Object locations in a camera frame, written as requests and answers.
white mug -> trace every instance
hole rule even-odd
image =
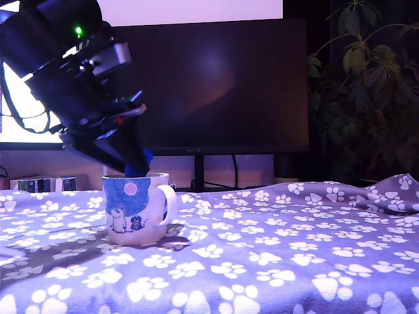
[[[117,245],[151,245],[166,235],[177,216],[176,194],[168,173],[146,177],[103,177],[109,239]]]

monitor screen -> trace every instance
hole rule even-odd
[[[145,93],[137,117],[156,155],[308,149],[306,26],[299,19],[114,27],[132,64],[118,96]]]

